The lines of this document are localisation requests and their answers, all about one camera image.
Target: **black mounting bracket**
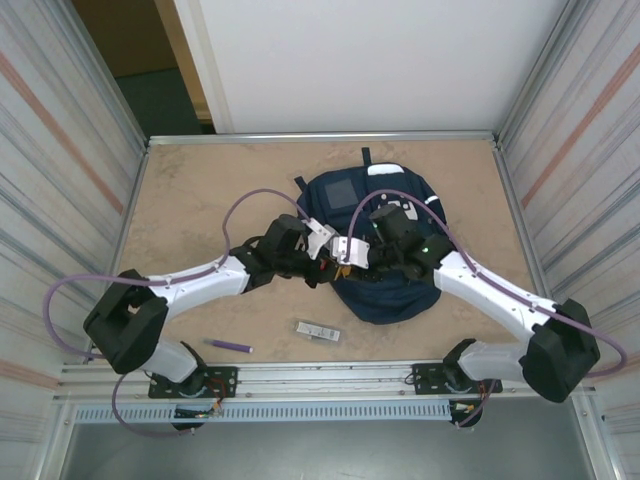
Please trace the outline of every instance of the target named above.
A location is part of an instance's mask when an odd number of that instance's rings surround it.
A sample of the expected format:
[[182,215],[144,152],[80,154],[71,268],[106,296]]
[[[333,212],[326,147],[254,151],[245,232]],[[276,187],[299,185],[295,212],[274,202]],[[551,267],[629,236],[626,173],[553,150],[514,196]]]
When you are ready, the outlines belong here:
[[152,374],[149,385],[149,398],[233,398],[238,386],[238,367],[204,367],[202,387],[192,395],[184,393],[180,384],[170,382],[166,377]]
[[[451,395],[480,394],[479,382],[469,380],[464,384],[454,384],[445,371],[443,363],[416,363],[411,366],[411,374],[407,383],[413,385],[416,395]],[[502,392],[502,382],[496,381],[491,393]]]
[[[451,408],[451,420],[449,420],[449,423],[451,423],[452,425],[456,425],[460,422],[463,422],[469,415],[475,412],[475,409],[480,406],[480,402],[481,400],[477,398],[468,399],[468,400],[467,399],[449,400],[449,407]],[[474,408],[472,410],[466,410],[466,409],[460,410],[457,408],[457,405],[460,405],[460,404],[473,405]],[[476,414],[475,417],[473,417],[467,423],[465,423],[464,425],[461,425],[460,428],[473,427],[476,423],[480,421],[483,413],[484,411],[480,411],[479,413]]]

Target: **corrugated metal panel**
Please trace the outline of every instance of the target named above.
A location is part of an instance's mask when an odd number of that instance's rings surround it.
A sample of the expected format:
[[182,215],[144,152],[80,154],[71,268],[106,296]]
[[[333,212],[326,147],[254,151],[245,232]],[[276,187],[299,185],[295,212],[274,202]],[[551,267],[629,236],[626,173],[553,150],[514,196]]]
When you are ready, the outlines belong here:
[[[109,269],[144,139],[64,1],[0,5],[0,477],[23,478],[63,361],[40,299]],[[101,285],[63,288],[62,337],[82,347]]]
[[631,474],[640,471],[640,2],[592,3],[503,144],[553,295],[582,302],[630,353],[597,386]]

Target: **orange stripe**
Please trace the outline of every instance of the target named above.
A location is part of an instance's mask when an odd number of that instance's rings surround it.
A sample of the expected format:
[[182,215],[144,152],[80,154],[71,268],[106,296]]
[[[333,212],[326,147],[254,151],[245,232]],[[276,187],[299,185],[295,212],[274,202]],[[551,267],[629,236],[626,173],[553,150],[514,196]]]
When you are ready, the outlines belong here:
[[551,176],[551,174],[558,168],[560,162],[564,160],[569,151],[573,148],[576,142],[580,139],[585,130],[589,127],[593,119],[602,112],[604,107],[611,101],[613,96],[620,90],[620,87],[624,85],[627,79],[631,76],[636,67],[640,64],[640,44],[636,46],[636,48],[631,52],[631,55],[624,61],[624,63],[618,68],[618,71],[615,75],[609,80],[607,86],[604,87],[604,90],[600,93],[598,98],[596,99],[593,106],[589,109],[587,114],[584,116],[582,121],[578,124],[571,135],[565,140],[565,142],[560,147],[560,150],[556,152],[556,154],[549,162],[549,165],[545,167],[542,171],[540,177],[535,181],[531,190],[527,192],[527,194],[522,199],[522,205],[524,208],[527,208],[527,205],[531,202],[531,199],[535,196],[535,194],[540,190],[540,187],[547,181],[547,179]]
[[35,385],[36,387],[48,388],[49,390],[58,388],[57,378],[5,360],[0,360],[0,376]]
[[29,88],[18,71],[13,68],[13,65],[11,65],[9,59],[7,59],[7,57],[2,52],[0,52],[0,71],[13,86],[16,92],[18,92],[24,99],[24,101],[27,102],[27,104],[31,107],[38,118],[40,118],[45,127],[47,127],[51,134],[58,140],[58,142],[60,142],[60,145],[62,145],[64,149],[69,153],[71,158],[76,161],[76,163],[80,166],[84,173],[89,177],[91,182],[93,182],[96,188],[100,191],[100,193],[105,196],[111,206],[115,208],[118,213],[122,213],[124,211],[124,206],[122,205],[120,200],[118,200],[118,197],[116,197],[116,195],[111,191],[107,184],[100,178],[97,172],[93,170],[93,168],[91,168],[91,165],[84,157],[80,149],[76,146],[75,143],[73,143],[69,135],[67,135],[67,133],[63,130],[56,119],[53,118],[51,113],[49,113],[42,102],[38,100],[33,91]]

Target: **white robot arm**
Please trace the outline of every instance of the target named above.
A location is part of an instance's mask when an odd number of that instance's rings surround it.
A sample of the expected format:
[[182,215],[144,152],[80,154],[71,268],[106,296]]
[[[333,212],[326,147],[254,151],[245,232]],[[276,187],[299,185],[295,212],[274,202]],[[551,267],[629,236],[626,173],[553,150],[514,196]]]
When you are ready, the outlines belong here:
[[[164,324],[172,318],[216,298],[266,285],[274,275],[302,277],[313,288],[338,274],[376,281],[382,272],[399,269],[409,279],[425,281],[467,301],[518,339],[501,345],[473,339],[461,342],[444,359],[447,379],[453,385],[462,388],[465,382],[485,379],[523,381],[543,397],[561,402],[598,361],[593,337],[529,308],[513,294],[590,326],[581,305],[572,300],[557,305],[473,260],[474,269],[470,269],[445,236],[424,238],[415,222],[395,205],[380,208],[370,218],[380,243],[372,246],[352,239],[347,258],[345,237],[313,219],[306,222],[281,215],[263,237],[232,249],[213,273],[172,283],[211,270],[223,258],[183,272],[149,277],[166,282],[163,286],[111,285],[87,317],[85,331],[116,372],[143,369],[167,378],[189,395],[202,388],[203,362],[188,345],[160,338]],[[494,285],[481,279],[480,272]],[[142,278],[135,270],[121,275]]]

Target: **wooden tabletop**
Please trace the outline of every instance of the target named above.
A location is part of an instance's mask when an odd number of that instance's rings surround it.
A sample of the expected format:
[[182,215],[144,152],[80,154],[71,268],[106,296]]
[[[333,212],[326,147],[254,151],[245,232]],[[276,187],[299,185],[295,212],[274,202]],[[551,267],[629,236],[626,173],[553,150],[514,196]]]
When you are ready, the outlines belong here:
[[[293,179],[362,164],[397,162],[422,175],[442,199],[449,226],[480,263],[530,289],[531,282],[490,146],[484,141],[411,141],[167,145],[151,149],[124,248],[121,269],[163,274],[209,262],[223,252],[222,218],[242,194],[261,187],[297,197]],[[261,194],[229,222],[232,246],[261,235],[286,201]],[[338,344],[294,333],[296,320],[342,332]],[[190,343],[208,362],[361,361],[434,359],[461,339],[508,342],[498,323],[451,295],[415,318],[375,326],[358,320],[332,288],[276,278],[246,295],[187,311],[164,335]],[[202,343],[215,338],[254,347],[243,354]]]

